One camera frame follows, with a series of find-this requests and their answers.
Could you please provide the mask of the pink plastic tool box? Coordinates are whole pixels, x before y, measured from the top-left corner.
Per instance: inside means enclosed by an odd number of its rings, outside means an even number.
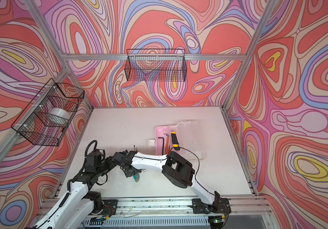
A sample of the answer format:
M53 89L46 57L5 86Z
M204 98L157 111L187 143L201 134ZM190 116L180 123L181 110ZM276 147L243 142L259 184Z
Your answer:
M176 136L181 149L179 151L174 150L171 139L171 132L176 132ZM183 121L176 125L158 126L154 129L154 137L147 140L149 147L154 148L155 155L158 156L158 137L165 139L164 154L166 148L166 136L169 134L169 148L170 151L177 152L187 160L204 160L207 158L206 143L203 133L203 127L200 121L190 120Z

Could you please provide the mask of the teal utility knife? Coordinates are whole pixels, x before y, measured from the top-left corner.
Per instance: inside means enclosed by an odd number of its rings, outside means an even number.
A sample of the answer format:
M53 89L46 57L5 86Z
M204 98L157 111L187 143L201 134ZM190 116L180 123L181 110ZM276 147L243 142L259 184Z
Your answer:
M134 178L135 182L138 182L140 179L140 174L137 173L137 174L133 175L133 178Z

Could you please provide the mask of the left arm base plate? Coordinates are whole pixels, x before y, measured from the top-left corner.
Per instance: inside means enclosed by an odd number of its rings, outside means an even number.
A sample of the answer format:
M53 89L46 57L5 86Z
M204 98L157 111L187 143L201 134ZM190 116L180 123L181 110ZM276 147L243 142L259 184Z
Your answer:
M89 213L88 216L102 215L102 216L113 216L117 212L117 199L104 199L99 207L94 208L93 212Z

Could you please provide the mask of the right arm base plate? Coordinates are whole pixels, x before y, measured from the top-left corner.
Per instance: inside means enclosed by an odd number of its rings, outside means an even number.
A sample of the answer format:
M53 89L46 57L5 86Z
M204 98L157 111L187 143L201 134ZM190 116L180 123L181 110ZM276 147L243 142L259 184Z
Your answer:
M189 207L193 210L194 214L223 214L229 215L232 210L227 198L220 198L218 203L212 205L204 204L199 198L192 199L192 204Z

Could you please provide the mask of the black yellow box cutter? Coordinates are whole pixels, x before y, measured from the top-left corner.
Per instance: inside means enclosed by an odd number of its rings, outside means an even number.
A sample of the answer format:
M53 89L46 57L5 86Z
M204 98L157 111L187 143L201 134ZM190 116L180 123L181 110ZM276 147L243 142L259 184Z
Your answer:
M172 131L171 132L171 139L172 139L172 145L174 150L179 151L181 149L177 136L176 136L176 132Z

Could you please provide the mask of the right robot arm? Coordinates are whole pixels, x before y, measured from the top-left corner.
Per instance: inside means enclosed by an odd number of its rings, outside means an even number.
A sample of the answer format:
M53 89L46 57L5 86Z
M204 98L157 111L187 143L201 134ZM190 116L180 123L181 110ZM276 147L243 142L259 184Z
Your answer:
M189 188L204 205L204 212L217 213L220 210L220 195L208 189L197 179L192 163L176 152L168 155L146 155L137 151L116 152L113 162L120 166L126 177L132 177L142 170L161 172L173 185L181 189Z

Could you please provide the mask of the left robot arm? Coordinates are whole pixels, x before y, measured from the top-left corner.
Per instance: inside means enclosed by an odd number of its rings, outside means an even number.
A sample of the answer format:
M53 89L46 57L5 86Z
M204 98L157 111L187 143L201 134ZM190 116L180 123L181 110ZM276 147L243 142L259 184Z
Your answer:
M68 181L63 197L32 228L76 229L90 214L103 215L103 219L109 217L109 214L104 214L101 193L91 191L91 188L100 185L98 178L107 176L115 166L111 157L107 158L102 149L85 152L83 166Z

